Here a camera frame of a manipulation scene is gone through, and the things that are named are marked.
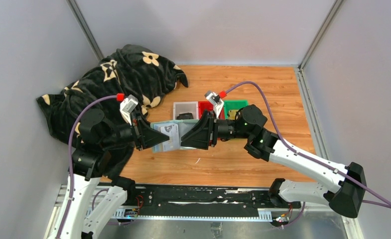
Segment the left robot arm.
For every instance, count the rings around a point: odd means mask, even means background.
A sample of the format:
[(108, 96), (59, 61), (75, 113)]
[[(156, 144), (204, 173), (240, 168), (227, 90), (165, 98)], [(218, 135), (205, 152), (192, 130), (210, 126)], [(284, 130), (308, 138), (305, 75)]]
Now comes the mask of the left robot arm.
[(97, 239), (122, 204), (136, 201), (135, 181), (125, 177), (113, 180), (101, 202), (88, 212), (90, 200), (111, 160), (111, 152), (133, 144), (148, 149), (169, 140), (154, 130), (149, 122), (133, 110), (131, 122), (114, 125), (101, 109), (89, 109), (79, 119), (83, 142), (70, 152), (66, 195), (53, 226), (51, 239)]

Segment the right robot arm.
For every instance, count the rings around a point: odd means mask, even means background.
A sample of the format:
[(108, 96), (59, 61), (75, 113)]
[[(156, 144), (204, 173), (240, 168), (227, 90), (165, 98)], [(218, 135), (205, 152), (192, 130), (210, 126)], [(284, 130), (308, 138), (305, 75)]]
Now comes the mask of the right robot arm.
[(255, 105), (240, 109), (234, 120), (217, 119), (205, 111), (201, 119), (181, 137), (181, 146), (207, 150), (218, 139), (244, 138), (250, 156), (294, 169), (313, 183), (277, 178), (268, 190), (269, 203), (275, 208), (293, 202), (327, 205), (334, 212), (357, 218), (365, 190), (364, 169), (357, 163), (348, 166), (305, 151), (265, 128), (266, 116)]

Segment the teal leather card holder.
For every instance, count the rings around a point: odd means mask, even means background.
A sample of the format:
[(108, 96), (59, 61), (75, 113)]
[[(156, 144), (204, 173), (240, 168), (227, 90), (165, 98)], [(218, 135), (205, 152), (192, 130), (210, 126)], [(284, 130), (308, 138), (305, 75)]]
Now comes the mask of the teal leather card holder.
[(193, 147), (182, 146), (181, 137), (188, 133), (197, 122), (197, 119), (182, 119), (151, 123), (150, 126), (152, 129), (169, 137), (169, 140), (155, 145), (152, 148), (152, 152), (158, 153), (175, 150), (195, 149)]

